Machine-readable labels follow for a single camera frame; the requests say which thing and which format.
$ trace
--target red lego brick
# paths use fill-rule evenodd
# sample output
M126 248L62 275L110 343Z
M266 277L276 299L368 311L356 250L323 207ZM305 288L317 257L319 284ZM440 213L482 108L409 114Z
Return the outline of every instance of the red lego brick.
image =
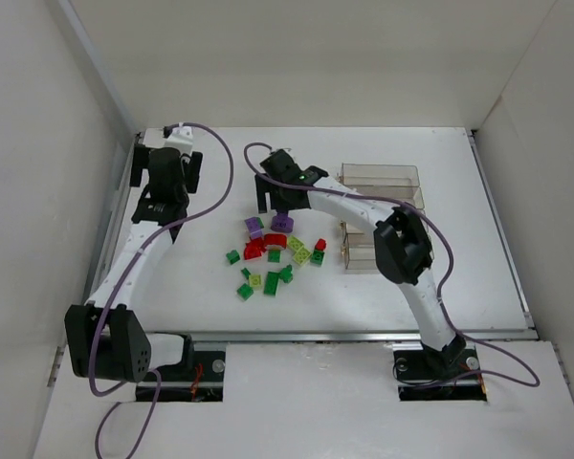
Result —
M254 258L259 258L261 256L261 249L254 244L247 244L245 251L243 253L245 260L252 260Z
M280 246L283 249L287 247L287 236L284 234L266 234L264 236L266 246Z
M325 239L320 239L319 241L317 241L317 244L315 244L316 251L324 251L326 247L327 243L325 242Z
M255 239L251 239L251 242L247 243L247 245L258 247L262 253L266 251L266 244L264 243L263 237L256 237Z

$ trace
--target cable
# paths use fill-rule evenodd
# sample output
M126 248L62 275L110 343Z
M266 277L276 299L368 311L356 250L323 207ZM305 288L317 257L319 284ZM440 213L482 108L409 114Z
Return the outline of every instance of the cable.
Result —
M153 373L155 375L155 378L157 379L157 385L155 386L155 393L153 394L153 401L151 402L151 407L149 408L149 412L146 415L146 419L144 420L143 428L141 428L141 433L138 435L138 438L136 439L136 442L134 443L134 447L132 448L132 450L129 452L129 454L127 456L125 456L125 459L130 459L136 453L136 450L138 449L139 444L143 440L144 433L146 432L146 428L149 426L149 421L151 421L151 415L153 414L153 411L155 410L155 406L157 405L157 401L160 398L160 388L162 387L162 376L160 375L160 372L155 370L155 369L150 370L149 373ZM115 411L117 409L117 407L120 404L121 404L121 402L117 402L113 406L111 406L111 409L109 409L106 412L106 414L104 415L104 417L102 418L102 420L99 423L98 430L96 431L96 438L94 440L94 449L96 450L96 457L98 457L99 459L102 458L102 454L99 451L99 435L101 434L102 428L104 427L104 424L108 420L108 417L113 413L113 411Z
M132 259L130 260L128 265L125 267L125 270L123 270L123 273L121 274L119 280L115 284L115 287L113 287L113 291L111 292L111 295L106 300L106 305L104 306L104 309L102 309L102 313L99 316L98 325L96 326L96 332L94 333L94 338L92 340L92 347L91 347L91 350L89 352L89 366L87 368L87 373L89 375L89 388L91 389L92 394L94 394L96 397L105 397L109 394L112 394L113 392L115 392L117 389L119 389L120 387L122 387L125 384L125 382L118 382L117 384L115 384L114 386L112 386L111 388L109 388L107 390L103 390L103 391L98 390L98 387L96 386L96 356L98 353L99 339L100 339L100 336L102 334L102 330L104 328L104 325L106 324L106 318L108 316L108 312L110 310L110 307L112 306L113 302L115 301L115 298L117 297L119 290L121 289L121 287L125 283L125 280L127 279L128 275L132 271L132 268L134 268L134 265L136 265L136 262L141 258L144 250L153 242L153 240L156 237L158 237L163 232L171 230L174 227L178 227L180 225L183 225L184 223L190 222L191 220L195 220L197 218L203 217L203 216L211 213L213 210L215 210L216 208L218 208L219 206L221 206L224 203L224 201L226 200L226 198L230 194L230 191L232 190L233 155L232 155L232 152L230 151L230 148L226 144L226 142L219 136L219 134L217 134L214 130L205 126L204 124L199 124L197 122L182 122L182 123L179 123L178 125L202 129L203 131L206 131L209 134L211 134L213 137L215 137L219 141L219 143L221 143L221 146L223 146L223 148L226 151L226 154L228 155L228 161L230 163L230 178L228 179L228 185L226 186L226 189L223 192L223 195L221 196L221 198L219 198L219 200L216 203L214 203L212 206L210 206L209 208L206 208L206 209L204 209L198 213L194 213L193 215L190 215L189 217L182 218L181 220L177 220L175 222L172 222L172 223L170 223L164 227L159 228L157 231L155 231L153 234L151 234L143 242L143 244L141 245L138 252L132 257ZM157 386L155 389L156 394L153 397L153 401L151 402L151 407L149 408L149 412L146 415L146 420L144 421L144 425L143 425L143 428L141 429L141 433L139 434L138 439L136 440L134 447L132 448L132 450L130 451L130 454L127 456L126 459L131 458L134 455L134 453L136 452L136 449L138 448L138 446L139 446L139 444L140 444L140 442L144 436L144 432L146 431L146 427L147 427L147 425L151 419L151 414L153 414L153 410L155 409L155 405L157 404L157 399L160 395L160 388L162 385L162 378L160 377L160 373L155 369L151 369L149 371L151 373L155 374L155 376L157 377ZM111 407L111 409L108 410L108 412L106 413L106 415L104 416L104 418L102 419L102 421L100 422L100 425L98 427L98 432L96 433L96 455L99 459L102 459L102 456L99 452L99 435L100 435L100 432L102 431L102 427L104 426L106 419L108 419L110 414L113 411L115 411L115 409L119 405L120 404L114 404Z
M530 375L532 375L532 377L534 378L533 382L528 382L528 381L523 381L523 380L519 380L517 378L513 378L512 376L509 375L505 375L503 373L499 373L497 371L493 371L493 370L473 370L473 371L468 371L465 373L461 373L460 375L455 376L454 378L450 378L448 380L445 381L441 381L441 382L431 382L429 384L424 384L424 385L420 385L418 386L421 389L431 389L433 387L440 387L443 385L446 385L448 383L452 383L458 380L461 380L462 378L467 378L468 376L472 376L472 375L491 375L491 376L496 376L498 378L502 378L504 380L508 380L511 381L513 383L517 383L517 384L521 384L521 385L526 385L528 387L538 387L540 386L540 378L538 377L538 375L536 374L536 372L531 368L531 366L529 366L525 361L523 361L521 358L519 358L518 356L516 356L515 354L513 354L512 352L506 351L505 349L502 349L499 346L496 346L490 342L484 341L482 339L476 339L476 338L472 338L468 335L466 335L465 333L463 333L461 330L459 330L454 324L453 321L451 320L451 318L449 317L449 312L447 311L447 307L444 304L444 300L442 298L442 289L444 287L444 285L446 284L447 280L449 280L449 277L451 276L451 274L453 273L453 268L454 268L454 255L453 255L453 249L451 247L451 244L449 244L449 241L447 240L447 238L445 237L445 235L442 233L442 231L433 223L432 220L430 220L430 218L428 218L423 212L421 212L418 208L416 208L415 206L412 206L409 203L405 203L403 201L400 201L398 199L393 199L393 198L385 198L385 197L381 197L381 196L366 196L366 195L361 195L361 194L352 194L352 193L342 193L340 191L337 191L335 189L330 189L330 188L316 188L314 186L301 186L301 185L289 185L289 184L284 184L282 182L279 182L277 180L274 180L270 177L268 177L267 175L264 175L261 171L257 170L255 168L255 166L253 165L253 163L251 162L251 160L249 159L249 150L253 147L256 146L261 146L264 148L269 149L271 152L273 150L273 148L268 145L267 143L264 142L253 142L253 143L249 143L248 145L245 146L244 148L244 157L245 157L245 162L247 163L247 165L249 166L249 168L255 173L255 175L259 176L261 179L265 180L266 182L268 182L269 184L272 184L274 186L281 186L283 188L287 188L287 189L294 189L294 190L299 190L299 191L314 191L314 192L321 192L321 193L328 193L328 194L333 194L335 196L343 196L346 198L350 198L350 199L356 199L356 200L361 200L361 201L382 201L382 202L387 202L387 203L392 203L392 204L396 204L398 206L404 206L409 208L410 210L412 210L412 212L414 212L421 220L423 220L424 222L426 222L428 224L428 226L431 228L431 230L438 236L438 239L440 239L440 242L442 242L442 245L445 247L446 251L447 251L447 255L449 257L449 267L447 268L447 271L445 272L445 274L442 276L442 279L440 279L440 282L438 282L438 287L436 290L436 296L438 298L438 305L440 306L440 309L442 310L442 314L444 316L444 319L447 321L447 323L449 324L449 326L451 327L451 329L455 332L456 335L459 335L460 337L462 337L463 339L467 339L471 342L474 342L476 344L479 344L481 346L486 346L489 347L490 349L493 349L495 351L500 352L501 354L504 354L505 356L513 359L514 361L516 361L517 363L519 363L523 368L525 368Z

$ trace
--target white enclosure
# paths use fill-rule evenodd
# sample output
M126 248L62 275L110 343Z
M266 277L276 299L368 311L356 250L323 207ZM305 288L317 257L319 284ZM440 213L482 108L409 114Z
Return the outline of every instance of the white enclosure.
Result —
M67 355L52 373L63 316L105 272L97 271L99 261L110 261L120 230L127 230L137 197L126 186L135 130L179 120L221 127L238 157L245 142L261 140L289 143L284 146L294 148L299 163L331 172L358 158L417 165L426 212L448 229L461 259L447 286L457 325L539 336L558 355L549 343L511 343L541 372L539 392L490 378L484 407L416 410L395 403L394 381L375 366L388 352L383 344L309 345L308 351L239 344L229 349L226 401L216 408L161 406L136 457L166 444L172 446L165 457L180 453L187 438L179 432L192 416L198 438L210 426L233 432L210 456L268 457L263 445L251 449L242 413L250 415L251 428L276 441L283 457L444 457L432 447L440 439L409 446L408 432L429 417L458 425L460 415L481 421L459 443L462 455L449 457L492 448L508 432L519 435L506 442L503 457L574 457L574 0L0 0L0 458L34 451L42 459L95 457L93 434L108 402L73 377ZM211 202L225 175L220 149L209 136L197 139L208 154L193 207ZM235 180L233 196L212 217L227 229L255 213L253 180L240 158ZM469 227L453 206L473 214ZM300 221L315 229L306 231L311 242L320 237L316 231L337 231L329 218ZM336 253L325 271L287 294L294 296L278 298L278 313L254 297L239 315L242 304L221 303L233 290L228 281L213 292L206 281L195 283L192 294L200 299L187 302L187 292L170 286L185 269L191 272L185 268L191 255L215 258L231 245L224 227L220 247L208 245L211 223L184 229L188 239L158 268L145 300L163 306L141 313L147 329L416 337L416 323L390 286L385 299L392 309L374 303L385 287L374 277L345 281L348 294L325 295L318 310L286 309L314 287L329 291L341 275ZM444 256L438 252L434 270L444 267ZM221 266L206 275L226 279L233 272ZM360 289L366 294L358 295ZM365 306L353 307L360 300ZM493 353L481 359L523 376ZM321 369L320 361L331 367ZM268 387L248 383L261 375L284 391L282 407ZM289 392L292 376L296 385L308 384L320 412L333 412L319 437L295 440L323 419L298 425L310 400ZM252 407L254 391L259 407ZM131 390L115 398L131 400ZM146 407L120 408L103 437L107 451L125 455ZM272 409L290 420L280 435L261 421ZM398 423L388 412L404 419ZM354 424L361 427L349 443ZM432 435L436 426L424 425ZM200 444L193 449L209 453Z

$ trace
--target purple lego brick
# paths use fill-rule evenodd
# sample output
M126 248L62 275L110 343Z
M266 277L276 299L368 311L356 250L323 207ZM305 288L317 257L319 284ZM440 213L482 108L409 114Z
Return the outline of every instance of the purple lego brick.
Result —
M257 239L258 237L264 237L264 232L261 229L256 229L255 231L249 231L251 239Z
M263 232L261 231L261 226L259 226L259 220L257 217L248 218L245 220L245 224L247 225L247 230L249 230L249 234L252 239L263 237Z
M294 230L294 219L286 213L278 213L272 219L270 229L276 232L285 232L287 234Z

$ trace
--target red wire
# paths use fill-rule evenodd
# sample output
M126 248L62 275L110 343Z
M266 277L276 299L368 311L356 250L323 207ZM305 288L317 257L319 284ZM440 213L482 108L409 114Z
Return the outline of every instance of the red wire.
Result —
M204 373L204 367L202 366L202 363L198 363L198 366L195 367L195 380L193 380L191 386L189 387L189 390L191 391L192 402L195 400L195 393L198 391L198 384L202 379L203 373Z

